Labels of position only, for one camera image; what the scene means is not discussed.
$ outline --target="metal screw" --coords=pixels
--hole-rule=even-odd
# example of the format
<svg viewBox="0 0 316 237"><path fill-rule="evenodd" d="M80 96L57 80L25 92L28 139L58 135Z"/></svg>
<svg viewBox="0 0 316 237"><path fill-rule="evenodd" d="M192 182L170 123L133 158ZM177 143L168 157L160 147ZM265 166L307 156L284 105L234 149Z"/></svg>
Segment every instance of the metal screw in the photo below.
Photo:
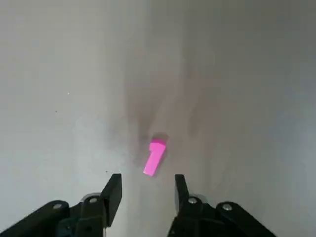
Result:
<svg viewBox="0 0 316 237"><path fill-rule="evenodd" d="M54 210L56 210L56 209L59 209L60 207L62 206L62 204L55 204L54 206L53 206L53 209Z"/></svg>
<svg viewBox="0 0 316 237"><path fill-rule="evenodd" d="M228 203L225 203L225 204L223 205L223 209L224 209L225 211L231 211L233 208L232 208L232 206L230 206Z"/></svg>
<svg viewBox="0 0 316 237"><path fill-rule="evenodd" d="M98 199L96 198L96 197L93 197L93 198L91 198L90 200L89 200L89 202L90 203L94 203L94 202L96 202Z"/></svg>
<svg viewBox="0 0 316 237"><path fill-rule="evenodd" d="M189 204L196 204L198 200L195 197L191 197L188 199Z"/></svg>

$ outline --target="white surface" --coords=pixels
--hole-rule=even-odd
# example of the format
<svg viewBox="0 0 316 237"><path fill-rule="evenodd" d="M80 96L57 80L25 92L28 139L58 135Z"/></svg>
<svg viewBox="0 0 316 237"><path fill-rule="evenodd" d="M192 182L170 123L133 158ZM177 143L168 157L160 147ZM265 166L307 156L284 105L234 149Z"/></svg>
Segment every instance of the white surface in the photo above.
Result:
<svg viewBox="0 0 316 237"><path fill-rule="evenodd" d="M174 174L315 236L315 4L2 0L0 229L123 175L108 236L166 236ZM157 176L147 143L169 136Z"/></svg>

